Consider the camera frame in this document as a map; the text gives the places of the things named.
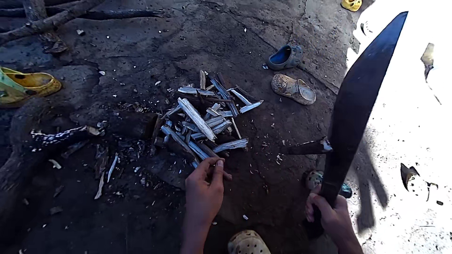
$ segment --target machete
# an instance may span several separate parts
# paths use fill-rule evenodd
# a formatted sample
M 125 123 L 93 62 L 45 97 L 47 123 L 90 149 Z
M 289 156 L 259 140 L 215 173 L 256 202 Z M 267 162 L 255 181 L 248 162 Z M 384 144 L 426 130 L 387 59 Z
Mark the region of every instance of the machete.
M 342 81 L 328 129 L 328 140 L 333 150 L 326 154 L 323 182 L 319 192 L 331 206 L 334 206 L 363 137 L 407 14 L 408 12 L 400 13 L 383 29 Z M 303 222 L 310 239 L 323 233 L 321 213 L 317 207 L 314 208 L 314 222 Z

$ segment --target yellow clog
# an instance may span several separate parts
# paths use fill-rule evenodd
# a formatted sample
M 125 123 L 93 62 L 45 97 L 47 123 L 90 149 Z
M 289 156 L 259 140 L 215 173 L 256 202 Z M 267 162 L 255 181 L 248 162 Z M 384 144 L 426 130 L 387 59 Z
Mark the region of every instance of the yellow clog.
M 20 107 L 31 97 L 44 97 L 60 89 L 60 81 L 48 73 L 22 73 L 0 67 L 0 108 Z
M 359 7 L 363 4 L 363 0 L 342 0 L 342 7 L 350 10 L 350 11 L 357 11 Z

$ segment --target pile of kindling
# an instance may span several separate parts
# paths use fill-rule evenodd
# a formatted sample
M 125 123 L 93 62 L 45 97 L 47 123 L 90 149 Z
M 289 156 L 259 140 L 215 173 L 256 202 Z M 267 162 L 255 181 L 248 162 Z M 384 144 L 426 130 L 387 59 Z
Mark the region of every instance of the pile of kindling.
M 242 137 L 234 118 L 263 102 L 250 102 L 249 99 L 255 98 L 238 86 L 226 89 L 221 73 L 217 74 L 218 79 L 204 71 L 200 71 L 199 76 L 199 88 L 189 84 L 175 92 L 179 96 L 178 105 L 158 118 L 152 137 L 153 144 L 161 147 L 170 138 L 174 139 L 193 156 L 191 165 L 195 168 L 205 158 L 228 157 L 229 149 L 243 148 L 247 151 L 248 138 Z M 230 92 L 245 105 L 238 108 Z M 157 136 L 158 130 L 164 133 L 164 138 Z M 219 144 L 217 135 L 223 134 L 231 141 Z

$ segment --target hand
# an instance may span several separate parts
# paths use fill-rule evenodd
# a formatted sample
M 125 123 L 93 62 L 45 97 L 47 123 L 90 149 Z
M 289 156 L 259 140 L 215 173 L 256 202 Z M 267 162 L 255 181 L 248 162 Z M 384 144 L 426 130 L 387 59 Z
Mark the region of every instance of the hand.
M 328 204 L 325 198 L 319 193 L 321 184 L 319 184 L 310 194 L 306 201 L 305 214 L 309 222 L 314 221 L 314 208 L 316 205 L 322 213 L 322 227 L 331 237 L 338 247 L 340 253 L 362 254 L 363 250 L 353 231 L 352 221 L 348 214 L 347 200 L 338 195 L 334 203 L 334 208 Z
M 210 224 L 223 202 L 223 176 L 232 180 L 232 176 L 223 170 L 224 161 L 221 158 L 207 158 L 185 180 L 182 254 L 202 253 Z M 209 175 L 212 175 L 211 183 L 206 181 Z

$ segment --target tree branch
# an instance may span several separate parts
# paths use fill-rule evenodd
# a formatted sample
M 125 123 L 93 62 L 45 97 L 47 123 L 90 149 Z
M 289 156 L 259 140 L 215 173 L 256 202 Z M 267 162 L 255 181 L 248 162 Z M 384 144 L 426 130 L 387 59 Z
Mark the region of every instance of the tree branch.
M 63 12 L 65 9 L 58 7 L 46 7 L 47 15 L 53 16 L 57 13 Z M 91 10 L 87 11 L 77 18 L 79 19 L 129 19 L 129 18 L 161 18 L 165 12 L 163 9 L 126 9 L 126 10 Z M 8 18 L 24 18 L 25 11 L 22 8 L 16 9 L 0 9 L 0 17 Z
M 23 0 L 23 4 L 24 12 L 29 21 L 39 21 L 48 18 L 44 0 Z M 39 37 L 44 44 L 46 53 L 58 54 L 67 50 L 65 43 L 55 31 L 44 32 Z
M 29 22 L 18 29 L 6 33 L 0 33 L 0 45 L 30 35 L 39 34 L 51 29 L 56 29 L 59 26 L 75 19 L 76 17 L 86 14 L 87 10 L 98 6 L 104 1 L 105 0 L 83 0 L 79 4 L 74 5 L 67 10 L 47 19 Z

